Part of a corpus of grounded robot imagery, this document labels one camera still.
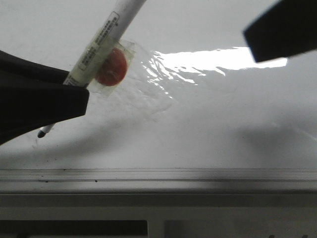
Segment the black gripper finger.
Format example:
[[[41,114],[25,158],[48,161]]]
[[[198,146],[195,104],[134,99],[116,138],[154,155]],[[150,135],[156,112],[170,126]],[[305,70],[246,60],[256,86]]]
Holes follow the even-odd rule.
[[[317,2],[280,0],[244,31],[256,62],[288,58],[317,49]]]
[[[89,91],[64,85],[68,71],[0,53],[0,142],[83,116]]]

